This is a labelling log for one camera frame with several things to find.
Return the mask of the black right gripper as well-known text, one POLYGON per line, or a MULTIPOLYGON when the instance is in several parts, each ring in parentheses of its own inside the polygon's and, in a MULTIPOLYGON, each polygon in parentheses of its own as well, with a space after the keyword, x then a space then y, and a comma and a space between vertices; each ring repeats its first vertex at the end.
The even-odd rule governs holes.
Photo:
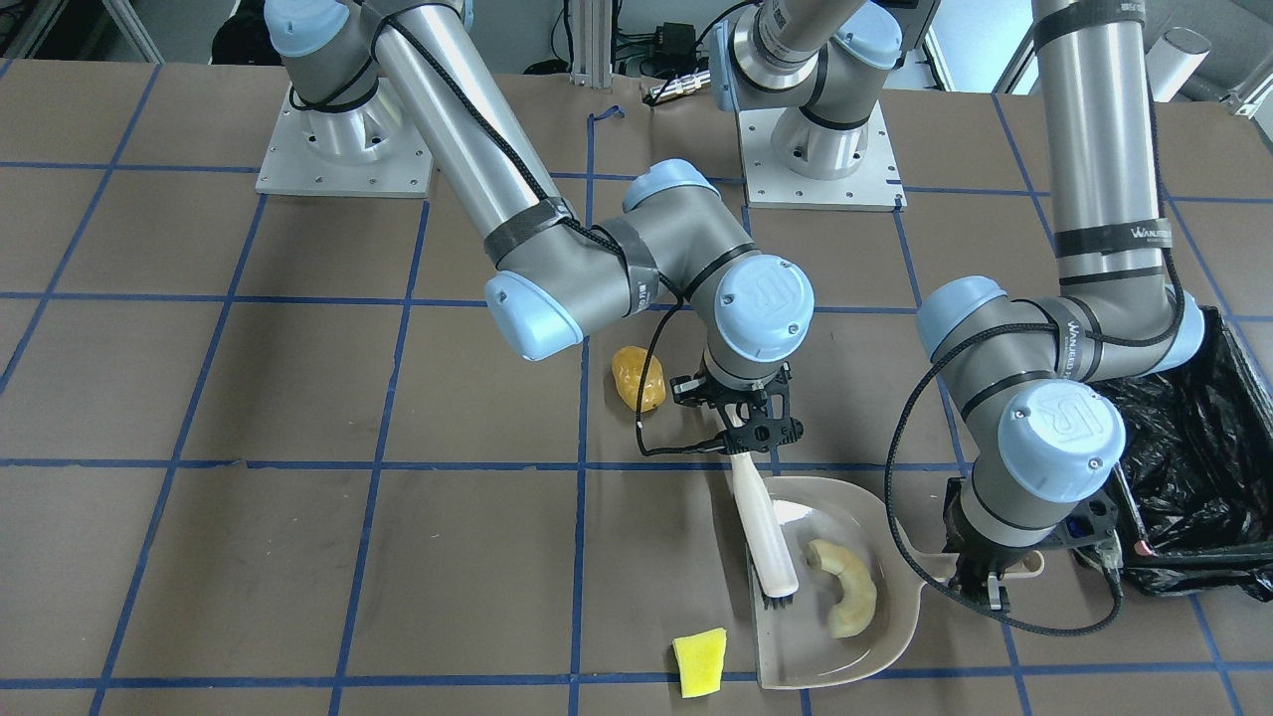
POLYGON ((673 403, 718 409, 724 454, 769 452, 771 445, 794 445, 805 434, 791 406, 791 363, 783 363, 768 382, 722 382, 703 363, 698 372, 671 381, 673 403))

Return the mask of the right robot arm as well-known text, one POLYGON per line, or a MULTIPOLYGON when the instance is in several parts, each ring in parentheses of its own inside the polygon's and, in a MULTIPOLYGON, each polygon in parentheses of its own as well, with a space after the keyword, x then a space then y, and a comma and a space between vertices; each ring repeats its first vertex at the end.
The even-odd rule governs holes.
POLYGON ((264 18, 299 110, 348 113, 391 83, 482 234, 496 270, 482 294, 519 355, 554 355, 670 293, 707 329, 701 367, 673 378, 673 403, 723 423, 687 452, 769 451, 805 434, 788 358, 813 321, 813 285, 763 254, 694 166, 656 163, 619 217, 586 227, 468 37, 463 3, 269 1, 264 18))

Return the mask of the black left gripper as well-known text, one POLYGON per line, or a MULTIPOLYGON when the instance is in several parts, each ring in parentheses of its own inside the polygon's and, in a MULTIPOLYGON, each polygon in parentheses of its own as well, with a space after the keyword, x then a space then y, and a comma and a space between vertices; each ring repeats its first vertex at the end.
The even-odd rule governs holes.
POLYGON ((1023 548, 1004 547, 976 531, 961 498, 973 496, 973 482, 948 479, 945 494, 946 553, 959 553, 950 589, 964 598, 985 598, 990 612, 1006 612, 1004 572, 1023 559, 1023 548))

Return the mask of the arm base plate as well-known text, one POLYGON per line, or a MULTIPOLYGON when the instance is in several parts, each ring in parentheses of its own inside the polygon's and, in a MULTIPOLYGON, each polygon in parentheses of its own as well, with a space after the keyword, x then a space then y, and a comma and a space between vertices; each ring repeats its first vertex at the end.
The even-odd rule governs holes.
POLYGON ((382 78, 365 104, 344 113, 283 99, 256 181, 260 194, 426 199, 434 162, 398 93, 382 78))
POLYGON ((897 162, 878 104, 864 125, 831 130, 796 107, 741 110, 749 203, 770 209, 903 210, 897 162))

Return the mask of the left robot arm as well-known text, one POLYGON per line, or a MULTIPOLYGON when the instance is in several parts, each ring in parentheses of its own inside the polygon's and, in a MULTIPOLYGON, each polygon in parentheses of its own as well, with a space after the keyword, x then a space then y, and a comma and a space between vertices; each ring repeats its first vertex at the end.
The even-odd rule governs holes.
POLYGON ((978 448, 945 510, 955 584, 1001 608, 1004 571, 1062 535, 1127 448, 1092 382, 1172 369, 1204 321, 1172 262, 1141 1, 1036 1, 1051 161, 1054 297, 1013 299, 987 276, 947 282, 917 327, 978 448))

